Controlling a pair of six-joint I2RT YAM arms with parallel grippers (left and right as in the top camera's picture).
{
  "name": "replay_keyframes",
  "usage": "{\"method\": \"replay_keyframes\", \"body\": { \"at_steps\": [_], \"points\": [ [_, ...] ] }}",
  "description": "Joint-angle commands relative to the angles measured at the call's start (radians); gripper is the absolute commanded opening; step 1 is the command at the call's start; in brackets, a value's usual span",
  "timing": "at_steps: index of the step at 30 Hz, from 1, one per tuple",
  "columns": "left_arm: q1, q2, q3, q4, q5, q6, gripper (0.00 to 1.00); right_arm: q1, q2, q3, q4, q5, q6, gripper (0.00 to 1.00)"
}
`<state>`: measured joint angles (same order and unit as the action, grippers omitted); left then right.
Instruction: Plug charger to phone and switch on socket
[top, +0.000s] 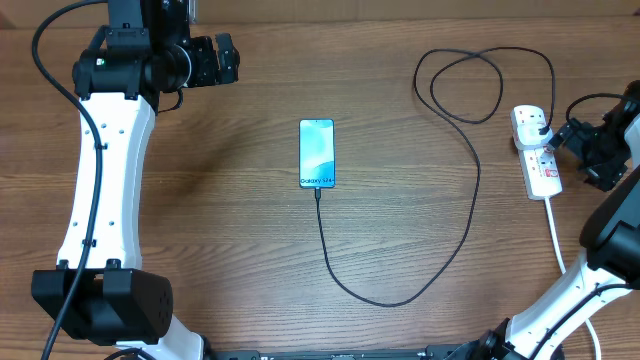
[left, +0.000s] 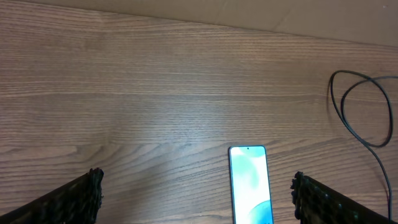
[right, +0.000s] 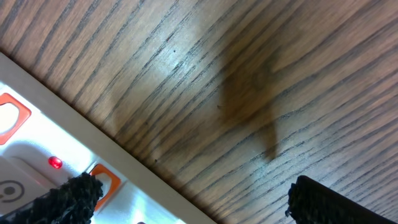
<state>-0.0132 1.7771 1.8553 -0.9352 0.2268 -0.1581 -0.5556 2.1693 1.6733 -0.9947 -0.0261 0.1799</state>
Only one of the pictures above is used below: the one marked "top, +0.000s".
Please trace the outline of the blue Galaxy smartphone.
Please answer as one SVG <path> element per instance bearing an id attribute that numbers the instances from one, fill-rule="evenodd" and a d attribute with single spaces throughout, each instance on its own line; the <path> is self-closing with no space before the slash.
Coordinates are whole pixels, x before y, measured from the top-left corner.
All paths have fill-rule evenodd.
<path id="1" fill-rule="evenodd" d="M 333 188 L 336 184 L 335 128 L 332 119 L 299 123 L 299 186 Z"/>

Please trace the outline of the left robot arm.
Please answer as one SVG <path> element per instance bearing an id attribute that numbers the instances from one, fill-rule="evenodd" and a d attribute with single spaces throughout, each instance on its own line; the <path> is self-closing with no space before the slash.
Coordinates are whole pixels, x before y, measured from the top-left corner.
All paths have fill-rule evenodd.
<path id="1" fill-rule="evenodd" d="M 191 35 L 193 1 L 93 2 L 106 5 L 108 21 L 64 91 L 82 130 L 70 222 L 54 268 L 31 282 L 53 319 L 44 353 L 65 332 L 117 359 L 211 359 L 209 341 L 175 316 L 169 280 L 142 268 L 141 180 L 160 96 L 234 83 L 240 56 L 227 33 Z"/>

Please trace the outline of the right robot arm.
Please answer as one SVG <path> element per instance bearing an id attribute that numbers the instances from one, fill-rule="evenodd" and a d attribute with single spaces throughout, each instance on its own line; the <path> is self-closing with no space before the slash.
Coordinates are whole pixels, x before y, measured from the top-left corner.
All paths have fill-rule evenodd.
<path id="1" fill-rule="evenodd" d="M 574 263 L 528 309 L 487 332 L 471 359 L 560 359 L 562 342 L 605 305 L 639 287 L 639 84 L 615 95 L 617 105 L 600 126 L 572 116 L 543 133 L 539 108 L 511 113 L 527 193 L 548 203 L 561 191 L 554 152 L 565 148 L 579 161 L 586 183 L 607 199 L 585 223 Z"/>

